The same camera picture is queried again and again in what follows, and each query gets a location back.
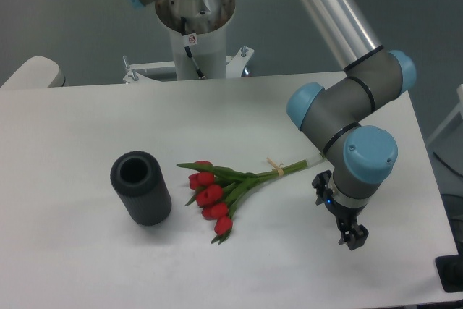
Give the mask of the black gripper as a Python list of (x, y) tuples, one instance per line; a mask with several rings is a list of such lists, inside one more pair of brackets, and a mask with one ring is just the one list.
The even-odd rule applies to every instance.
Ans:
[(329, 170), (317, 174), (312, 186), (316, 191), (315, 204), (324, 205), (335, 216), (337, 228), (341, 233), (338, 244), (347, 245), (350, 250), (362, 247), (369, 232), (364, 225), (357, 223), (357, 217), (366, 203), (349, 198), (338, 190)]

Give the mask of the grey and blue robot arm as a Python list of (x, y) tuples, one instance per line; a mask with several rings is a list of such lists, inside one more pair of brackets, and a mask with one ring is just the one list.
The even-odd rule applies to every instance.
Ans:
[[(362, 120), (407, 92), (416, 69), (401, 51), (383, 48), (353, 0), (301, 0), (324, 37), (345, 78), (330, 88), (312, 82), (289, 99), (286, 112), (332, 165), (315, 176), (317, 204), (336, 218), (340, 243), (355, 250), (368, 231), (357, 217), (391, 173), (398, 155), (395, 139)], [(234, 0), (129, 0), (156, 6), (158, 19), (174, 33), (174, 68), (179, 80), (224, 78), (238, 59), (227, 61), (224, 47), (207, 44), (231, 20)]]

